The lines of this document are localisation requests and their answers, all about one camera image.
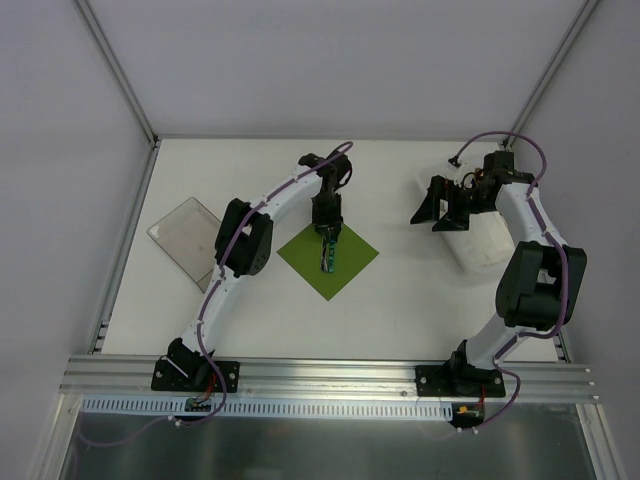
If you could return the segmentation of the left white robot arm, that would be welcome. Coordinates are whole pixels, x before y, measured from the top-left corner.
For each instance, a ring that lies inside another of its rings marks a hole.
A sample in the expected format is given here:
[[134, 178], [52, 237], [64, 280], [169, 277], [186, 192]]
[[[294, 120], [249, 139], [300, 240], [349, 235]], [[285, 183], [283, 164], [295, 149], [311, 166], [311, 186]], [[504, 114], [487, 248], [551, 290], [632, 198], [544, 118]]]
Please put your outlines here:
[[326, 158], [309, 153], [271, 192], [251, 201], [229, 202], [214, 242], [214, 268], [204, 299], [194, 320], [169, 344], [165, 355], [175, 367], [174, 378], [185, 389], [197, 390], [208, 381], [206, 357], [216, 350], [240, 288], [269, 261], [276, 224], [303, 201], [311, 202], [311, 222], [321, 239], [321, 271], [334, 271], [343, 226], [340, 189], [353, 172], [346, 154], [351, 146], [345, 142]]

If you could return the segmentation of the green paper napkin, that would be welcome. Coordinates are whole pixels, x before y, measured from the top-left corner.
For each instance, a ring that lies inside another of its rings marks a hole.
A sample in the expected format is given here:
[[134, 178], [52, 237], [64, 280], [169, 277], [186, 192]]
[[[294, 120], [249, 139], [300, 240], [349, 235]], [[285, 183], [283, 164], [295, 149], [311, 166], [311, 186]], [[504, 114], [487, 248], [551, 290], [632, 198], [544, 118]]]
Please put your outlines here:
[[329, 301], [359, 275], [379, 252], [349, 226], [327, 242], [309, 224], [277, 253], [322, 298]]

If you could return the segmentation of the clear smoked plastic box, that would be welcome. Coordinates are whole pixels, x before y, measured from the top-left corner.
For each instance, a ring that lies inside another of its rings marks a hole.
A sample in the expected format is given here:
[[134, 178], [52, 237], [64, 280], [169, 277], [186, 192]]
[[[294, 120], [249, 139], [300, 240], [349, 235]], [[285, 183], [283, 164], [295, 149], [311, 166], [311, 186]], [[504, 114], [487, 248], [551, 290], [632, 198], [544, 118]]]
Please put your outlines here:
[[205, 292], [215, 265], [214, 242], [221, 221], [189, 197], [147, 229], [156, 245]]

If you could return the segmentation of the green handled fork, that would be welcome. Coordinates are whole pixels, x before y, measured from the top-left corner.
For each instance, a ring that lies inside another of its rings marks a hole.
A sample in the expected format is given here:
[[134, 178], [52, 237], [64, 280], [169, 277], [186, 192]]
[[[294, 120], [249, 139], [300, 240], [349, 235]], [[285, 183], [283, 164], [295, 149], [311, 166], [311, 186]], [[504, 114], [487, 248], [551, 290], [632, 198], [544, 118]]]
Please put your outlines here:
[[335, 249], [336, 249], [336, 241], [330, 241], [330, 267], [331, 267], [331, 272], [334, 272], [334, 263], [335, 263]]

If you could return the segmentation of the silver table knife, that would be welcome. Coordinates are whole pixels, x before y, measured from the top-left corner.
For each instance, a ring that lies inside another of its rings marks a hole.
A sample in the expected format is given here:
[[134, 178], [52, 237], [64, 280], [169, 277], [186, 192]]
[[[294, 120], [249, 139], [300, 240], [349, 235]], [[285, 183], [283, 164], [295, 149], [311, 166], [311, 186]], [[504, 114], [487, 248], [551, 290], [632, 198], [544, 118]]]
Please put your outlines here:
[[331, 272], [330, 267], [330, 242], [325, 239], [321, 243], [321, 270], [325, 273]]

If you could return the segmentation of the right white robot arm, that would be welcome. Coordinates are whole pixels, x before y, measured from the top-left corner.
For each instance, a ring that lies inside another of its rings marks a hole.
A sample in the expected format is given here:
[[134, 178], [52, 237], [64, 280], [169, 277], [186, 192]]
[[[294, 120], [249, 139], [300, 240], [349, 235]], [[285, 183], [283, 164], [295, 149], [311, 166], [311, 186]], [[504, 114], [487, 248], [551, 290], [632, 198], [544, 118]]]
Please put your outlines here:
[[519, 343], [559, 332], [571, 319], [587, 266], [585, 251], [559, 234], [541, 205], [537, 178], [516, 169], [513, 153], [487, 154], [471, 175], [471, 182], [433, 176], [410, 220], [429, 223], [438, 233], [461, 233], [473, 216], [497, 213], [514, 245], [497, 286], [494, 315], [436, 374], [436, 382], [463, 396], [500, 380], [500, 361]]

